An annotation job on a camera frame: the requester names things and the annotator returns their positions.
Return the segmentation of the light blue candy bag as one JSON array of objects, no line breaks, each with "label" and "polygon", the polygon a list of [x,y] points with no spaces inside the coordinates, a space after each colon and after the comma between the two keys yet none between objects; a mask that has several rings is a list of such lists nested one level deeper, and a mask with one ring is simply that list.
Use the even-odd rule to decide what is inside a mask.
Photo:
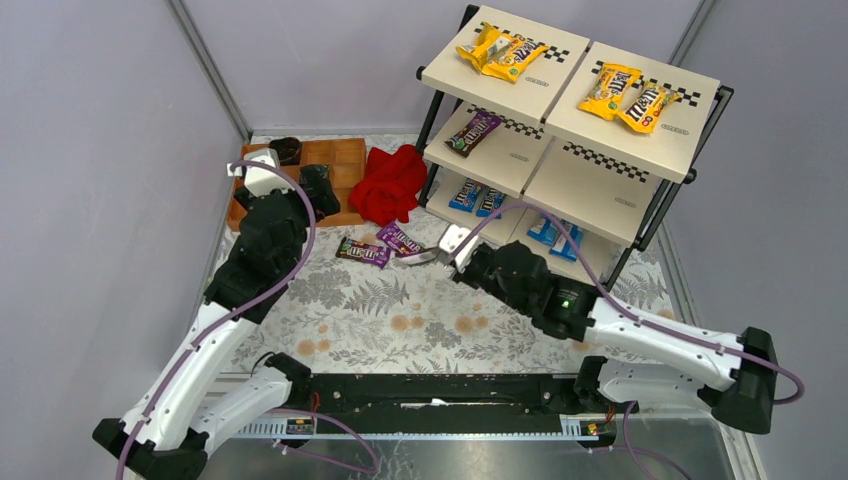
[{"label": "light blue candy bag", "polygon": [[564,234],[559,233],[548,253],[554,257],[570,262],[576,262],[577,252],[579,251],[584,237],[584,230],[581,227],[568,222],[563,223],[563,228],[568,232],[573,242],[570,243]]}]

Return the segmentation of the blue M&M bag moved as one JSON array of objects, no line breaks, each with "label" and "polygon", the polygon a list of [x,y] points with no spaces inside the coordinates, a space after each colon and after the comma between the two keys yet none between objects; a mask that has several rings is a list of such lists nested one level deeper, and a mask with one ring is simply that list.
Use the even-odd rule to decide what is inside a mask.
[{"label": "blue M&M bag moved", "polygon": [[496,188],[488,188],[483,195],[483,200],[478,206],[475,215],[477,217],[488,217],[494,211],[502,207],[506,194]]}]

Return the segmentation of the purple candy bag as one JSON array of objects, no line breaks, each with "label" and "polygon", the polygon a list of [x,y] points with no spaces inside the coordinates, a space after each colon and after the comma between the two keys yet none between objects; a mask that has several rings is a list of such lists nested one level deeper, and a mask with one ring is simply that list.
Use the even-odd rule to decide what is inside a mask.
[{"label": "purple candy bag", "polygon": [[336,249],[335,257],[353,260],[383,269],[391,258],[391,251],[387,247],[345,237]]},{"label": "purple candy bag", "polygon": [[382,227],[376,237],[399,257],[416,255],[424,250],[424,247],[406,234],[395,221],[391,221]]}]

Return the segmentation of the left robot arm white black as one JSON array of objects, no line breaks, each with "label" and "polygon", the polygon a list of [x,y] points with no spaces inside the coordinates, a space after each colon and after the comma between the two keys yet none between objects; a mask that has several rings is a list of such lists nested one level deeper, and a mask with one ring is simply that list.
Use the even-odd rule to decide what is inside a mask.
[{"label": "left robot arm white black", "polygon": [[94,441],[118,461],[115,476],[196,479],[217,448],[265,412],[304,401],[310,370],[274,354],[212,406],[201,403],[224,361],[250,336],[304,267],[320,220],[339,212],[328,168],[296,179],[257,162],[233,171],[247,214],[227,260],[215,271],[189,332],[148,392],[120,418],[101,420]]}]

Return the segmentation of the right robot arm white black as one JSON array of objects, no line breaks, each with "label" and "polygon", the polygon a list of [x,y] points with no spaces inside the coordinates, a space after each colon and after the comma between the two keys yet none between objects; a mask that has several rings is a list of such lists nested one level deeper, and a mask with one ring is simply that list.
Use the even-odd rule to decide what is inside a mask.
[{"label": "right robot arm white black", "polygon": [[485,291],[550,337],[600,343],[648,359],[644,366],[585,360],[574,385],[585,406],[669,403],[704,411],[747,433],[770,432],[777,358],[768,332],[702,330],[608,300],[594,286],[551,272],[519,242],[497,249],[474,242],[451,264],[454,281]]}]

